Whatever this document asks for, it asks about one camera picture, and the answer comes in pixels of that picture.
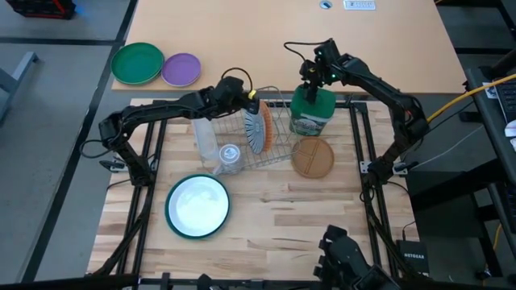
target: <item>wooden tabletop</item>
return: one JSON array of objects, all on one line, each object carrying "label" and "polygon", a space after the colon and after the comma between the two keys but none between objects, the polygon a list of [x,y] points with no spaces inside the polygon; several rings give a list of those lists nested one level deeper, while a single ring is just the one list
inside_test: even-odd
[{"label": "wooden tabletop", "polygon": [[[135,99],[131,104],[150,102],[150,99]],[[368,102],[368,108],[376,149],[382,153],[393,141],[389,112],[377,101]],[[146,126],[140,126],[131,137],[136,150],[144,144],[145,131]],[[197,279],[206,273],[214,279],[314,280],[312,271],[322,254],[318,241],[329,224],[348,230],[371,263],[348,109],[335,111],[322,138],[335,153],[335,165],[328,176],[306,179],[292,169],[289,160],[224,176],[222,181],[231,194],[231,216],[217,234],[204,240],[189,240],[169,228],[164,218],[164,203],[176,182],[205,169],[189,120],[169,120],[145,242],[142,277],[157,278],[167,271],[177,279]],[[367,152],[365,137],[362,144]],[[114,174],[111,183],[126,178],[127,174]],[[405,185],[403,179],[392,181]],[[107,192],[88,271],[97,270],[121,241],[132,189],[125,183]],[[403,189],[391,184],[384,186],[384,191],[393,238],[400,238],[402,227],[414,220],[410,199]],[[406,233],[408,239],[418,239],[415,225],[408,226]],[[383,244],[380,249],[383,267],[388,271]],[[134,250],[135,242],[131,245],[128,269]]]},{"label": "wooden tabletop", "polygon": [[[433,0],[376,0],[375,11],[353,11],[334,0],[330,10],[319,0],[140,0],[126,44],[156,45],[168,58],[189,52],[202,63],[199,80],[174,88],[160,77],[148,85],[117,90],[201,89],[216,85],[230,67],[245,68],[255,87],[275,85],[293,91],[302,60],[283,48],[286,41],[335,39],[371,71],[405,93],[462,93],[464,72]],[[294,46],[313,60],[314,47]],[[245,77],[235,72],[238,77]],[[334,84],[335,92],[361,92]]]}]

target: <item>white sticker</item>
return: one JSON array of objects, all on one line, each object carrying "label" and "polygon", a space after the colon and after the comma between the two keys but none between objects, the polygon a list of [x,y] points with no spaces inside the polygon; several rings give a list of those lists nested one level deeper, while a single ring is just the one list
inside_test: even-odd
[{"label": "white sticker", "polygon": [[374,0],[344,0],[345,10],[376,10],[377,4]]},{"label": "white sticker", "polygon": [[[490,83],[483,82],[482,85],[489,85]],[[498,99],[498,92],[495,86],[485,89],[485,94],[488,98]]]},{"label": "white sticker", "polygon": [[511,143],[511,144],[513,144],[514,152],[516,152],[516,138],[511,139],[511,140],[510,140],[510,143]]}]

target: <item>floor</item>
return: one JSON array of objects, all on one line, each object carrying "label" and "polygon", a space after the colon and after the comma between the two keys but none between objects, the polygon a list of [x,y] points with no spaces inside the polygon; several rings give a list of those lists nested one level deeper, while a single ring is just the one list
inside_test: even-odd
[{"label": "floor", "polygon": [[[35,245],[43,219],[49,211],[57,186],[76,142],[94,94],[100,105],[94,115],[88,139],[98,137],[98,122],[110,112],[126,106],[133,97],[174,97],[173,93],[116,93],[110,84],[100,82],[130,0],[75,0],[76,17],[68,22],[25,19],[0,1],[0,67],[11,73],[25,52],[33,51],[41,61],[34,65],[0,127],[0,284],[19,281],[27,266],[28,253]],[[507,10],[516,20],[516,2],[507,0]],[[448,34],[456,47],[513,48],[505,24],[494,9],[440,7]],[[101,45],[69,42],[77,45],[7,43],[7,38],[96,39]],[[492,64],[499,56],[460,55],[465,68]],[[427,113],[438,109],[452,96],[421,96]],[[478,125],[464,124],[452,118],[427,138],[408,160],[427,160],[446,151]],[[101,151],[92,145],[90,151]],[[417,171],[456,172],[459,164],[472,167],[493,158],[494,153],[483,130],[472,135],[439,161]],[[110,173],[97,160],[80,158],[68,194],[49,241],[36,279],[48,280],[85,274],[89,253],[100,219]],[[485,194],[479,193],[479,201]],[[456,228],[435,226],[435,214],[465,209],[455,201],[434,212],[418,213],[416,220],[422,240],[430,254],[431,275],[436,280],[479,284],[473,272],[483,268],[480,248],[472,238],[444,238],[458,233]],[[490,224],[491,234],[497,224]],[[504,274],[516,273],[516,262],[509,253],[504,236],[497,249]],[[505,279],[491,279],[488,285],[508,286]]]}]

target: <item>green container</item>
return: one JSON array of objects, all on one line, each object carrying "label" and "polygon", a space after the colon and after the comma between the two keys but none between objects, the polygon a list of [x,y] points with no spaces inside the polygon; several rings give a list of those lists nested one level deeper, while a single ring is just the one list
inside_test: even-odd
[{"label": "green container", "polygon": [[335,112],[336,96],[328,90],[318,89],[314,104],[310,104],[305,96],[306,89],[298,86],[290,103],[290,130],[299,135],[319,136]]}]

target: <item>desk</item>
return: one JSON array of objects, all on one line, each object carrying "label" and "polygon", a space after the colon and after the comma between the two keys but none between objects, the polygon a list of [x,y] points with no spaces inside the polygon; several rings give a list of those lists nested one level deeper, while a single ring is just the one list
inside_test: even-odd
[{"label": "desk", "polygon": [[[480,69],[469,69],[466,71],[468,77],[468,89],[481,87],[483,82],[490,82],[484,77]],[[497,155],[484,164],[477,166],[467,172],[455,174],[452,178],[425,188],[412,196],[414,211],[424,210],[442,204],[463,195],[472,195],[482,189],[488,189],[492,205],[478,207],[475,197],[472,199],[477,211],[478,219],[482,223],[482,233],[479,242],[489,265],[489,270],[493,276],[501,276],[501,268],[497,261],[497,256],[493,251],[493,246],[489,238],[489,233],[485,229],[483,222],[490,220],[500,220],[503,230],[506,233],[507,241],[510,245],[513,256],[516,258],[516,242],[514,241],[514,202],[507,194],[506,184],[516,186],[516,152],[510,144],[510,139],[505,137],[504,129],[506,121],[503,117],[498,100],[489,99],[485,91],[476,93],[473,96],[481,120],[489,136],[493,149]],[[436,177],[433,172],[425,172],[425,178],[432,180]]]},{"label": "desk", "polygon": [[[151,102],[136,99],[131,104]],[[389,111],[378,101],[367,103],[376,149],[383,152],[393,141]],[[143,146],[145,131],[146,126],[140,126],[131,136],[135,149]],[[361,184],[348,109],[335,111],[322,137],[335,153],[335,166],[328,176],[320,180],[305,179],[292,169],[289,160],[224,176],[222,181],[231,194],[231,216],[217,234],[193,241],[169,229],[164,219],[164,203],[176,182],[204,169],[190,121],[169,120],[141,276],[159,278],[162,272],[170,272],[174,279],[187,280],[195,280],[202,273],[225,280],[314,280],[312,272],[323,253],[318,249],[318,241],[328,224],[348,230],[371,263],[371,244],[364,206],[359,200]],[[366,148],[365,137],[361,141]],[[111,183],[126,178],[125,174],[114,174]],[[399,178],[393,181],[405,184]],[[88,271],[98,269],[122,239],[132,189],[126,183],[108,191]],[[400,238],[402,227],[414,220],[410,199],[403,189],[391,184],[384,186],[384,191],[393,238]],[[406,233],[408,239],[418,239],[415,225],[408,226]],[[383,244],[380,250],[382,266],[388,271]],[[134,251],[135,242],[131,245],[129,263]]]},{"label": "desk", "polygon": [[[302,60],[283,43],[334,38],[341,53],[361,58],[404,93],[462,93],[464,72],[433,0],[376,4],[375,11],[351,11],[341,0],[334,0],[330,10],[320,8],[319,0],[140,0],[126,44],[154,44],[165,58],[193,53],[202,74],[186,88],[173,88],[158,77],[142,86],[115,81],[113,89],[196,90],[216,84],[227,68],[236,66],[248,70],[257,87],[275,85],[289,92],[301,83]],[[313,59],[313,48],[294,49]],[[337,84],[328,89],[362,91]]]}]

